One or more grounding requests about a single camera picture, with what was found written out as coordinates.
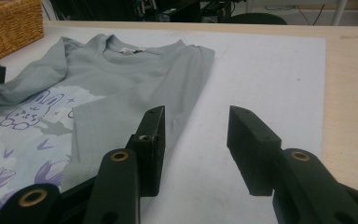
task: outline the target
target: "brown woven basket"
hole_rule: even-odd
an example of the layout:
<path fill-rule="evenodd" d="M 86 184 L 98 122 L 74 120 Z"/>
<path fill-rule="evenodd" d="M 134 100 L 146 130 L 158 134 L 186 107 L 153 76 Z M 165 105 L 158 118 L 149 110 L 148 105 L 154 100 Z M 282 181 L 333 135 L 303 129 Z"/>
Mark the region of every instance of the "brown woven basket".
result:
<path fill-rule="evenodd" d="M 41 0 L 0 0 L 0 59 L 43 37 Z"/>

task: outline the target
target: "light wood surface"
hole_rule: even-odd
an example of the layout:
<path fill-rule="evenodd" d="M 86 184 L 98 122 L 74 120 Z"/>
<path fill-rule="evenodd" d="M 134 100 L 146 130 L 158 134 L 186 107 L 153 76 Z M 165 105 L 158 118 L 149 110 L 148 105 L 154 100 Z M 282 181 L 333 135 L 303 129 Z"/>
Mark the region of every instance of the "light wood surface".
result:
<path fill-rule="evenodd" d="M 188 30 L 325 38 L 327 52 L 323 162 L 339 182 L 358 189 L 358 27 L 112 21 L 45 21 L 45 26 Z"/>

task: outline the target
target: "white board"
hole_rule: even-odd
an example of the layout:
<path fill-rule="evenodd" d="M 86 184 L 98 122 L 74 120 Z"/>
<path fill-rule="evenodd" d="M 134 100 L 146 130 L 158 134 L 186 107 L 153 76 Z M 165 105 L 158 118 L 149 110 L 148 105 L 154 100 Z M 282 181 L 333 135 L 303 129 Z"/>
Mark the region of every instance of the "white board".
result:
<path fill-rule="evenodd" d="M 210 32 L 46 28 L 45 37 L 0 60 L 7 80 L 41 58 L 64 35 L 87 42 L 114 34 L 142 47 L 179 38 L 214 49 L 211 77 L 171 157 L 160 194 L 142 223 L 277 223 L 272 199 L 252 197 L 226 147 L 230 105 L 254 111 L 282 139 L 320 158 L 324 112 L 325 41 L 320 38 Z"/>

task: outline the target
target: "neckline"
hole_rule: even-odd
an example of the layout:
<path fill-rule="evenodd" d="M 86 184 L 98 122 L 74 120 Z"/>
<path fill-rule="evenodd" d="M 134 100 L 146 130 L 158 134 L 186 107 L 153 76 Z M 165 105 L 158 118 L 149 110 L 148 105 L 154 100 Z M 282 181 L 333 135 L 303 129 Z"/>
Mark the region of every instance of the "neckline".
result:
<path fill-rule="evenodd" d="M 115 35 L 100 35 L 98 38 L 97 52 L 93 57 L 93 61 L 99 69 L 110 73 L 144 73 L 172 62 L 173 59 L 177 56 L 178 52 L 181 51 L 184 47 L 186 47 L 186 44 L 181 39 L 179 39 L 177 42 L 170 45 L 146 48 L 144 52 L 156 55 L 158 57 L 156 59 L 150 59 L 141 63 L 123 65 L 109 62 L 103 56 L 103 54 L 108 50 L 112 52 L 119 52 L 122 48 L 139 49 L 140 47 L 124 43 Z M 137 57 L 137 55 L 125 55 L 125 57 L 131 58 Z"/>

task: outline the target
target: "cartoon character print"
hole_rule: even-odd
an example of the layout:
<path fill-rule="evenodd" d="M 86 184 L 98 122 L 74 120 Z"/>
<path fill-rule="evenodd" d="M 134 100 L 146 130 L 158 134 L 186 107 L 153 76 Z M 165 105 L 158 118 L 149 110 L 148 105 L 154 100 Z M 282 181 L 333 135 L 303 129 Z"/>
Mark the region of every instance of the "cartoon character print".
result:
<path fill-rule="evenodd" d="M 36 125 L 63 97 L 63 94 L 49 95 L 49 90 L 37 94 L 31 102 L 8 114 L 0 123 L 0 126 L 8 127 L 13 125 L 13 130 L 24 130 Z"/>

